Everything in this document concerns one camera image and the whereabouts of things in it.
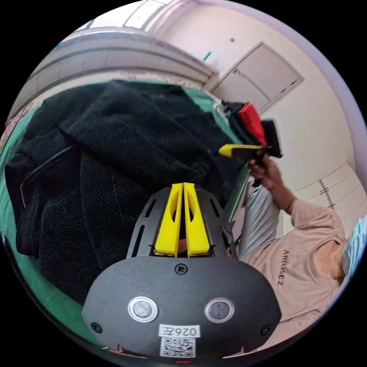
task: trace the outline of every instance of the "black plastic mount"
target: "black plastic mount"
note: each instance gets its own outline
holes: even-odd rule
[[[210,255],[226,257],[230,248],[232,257],[237,259],[231,225],[225,220],[217,198],[201,187],[195,187],[198,202],[210,244]],[[166,187],[153,194],[136,221],[131,237],[127,258],[150,256],[162,222],[167,200],[171,192]]]

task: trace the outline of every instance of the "black device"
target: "black device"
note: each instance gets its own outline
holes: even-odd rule
[[[186,258],[177,257],[182,207]],[[217,199],[191,183],[152,195],[127,258],[97,277],[82,315],[106,347],[204,364],[255,350],[281,319],[269,282],[237,259]]]

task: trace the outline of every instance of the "window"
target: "window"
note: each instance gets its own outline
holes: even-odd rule
[[[143,5],[143,3],[145,3],[145,0],[127,4],[104,13],[93,21],[90,28],[123,27],[130,15],[133,14],[141,5]]]
[[[136,1],[98,16],[93,21],[79,27],[77,31],[97,27],[133,27],[140,29],[151,16],[172,1],[173,0]]]
[[[158,1],[146,1],[140,8],[138,8],[126,22],[127,27],[141,28],[143,24],[151,17],[158,9],[164,5]]]

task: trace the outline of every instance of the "yellow plastic clip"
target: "yellow plastic clip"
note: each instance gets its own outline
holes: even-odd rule
[[[261,149],[262,146],[259,145],[244,145],[244,144],[226,144],[219,149],[218,153],[221,156],[231,158],[232,149]]]
[[[190,257],[208,253],[209,241],[193,183],[183,183],[183,195],[185,199],[187,255]]]
[[[157,253],[177,257],[183,186],[183,183],[175,183],[172,185],[155,244],[155,250]]]

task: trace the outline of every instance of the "man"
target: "man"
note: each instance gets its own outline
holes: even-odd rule
[[[247,187],[245,220],[237,251],[241,261],[256,268],[270,282],[282,318],[268,341],[257,350],[299,333],[327,309],[344,277],[351,272],[345,268],[356,267],[367,232],[365,217],[360,221],[357,239],[346,241],[334,210],[296,198],[285,187],[275,162],[268,156],[263,162],[264,167],[257,166],[254,160],[249,162],[251,176],[261,179],[261,185],[254,188],[250,182]],[[280,210],[292,216],[294,229],[275,239]],[[349,265],[343,270],[342,263]]]

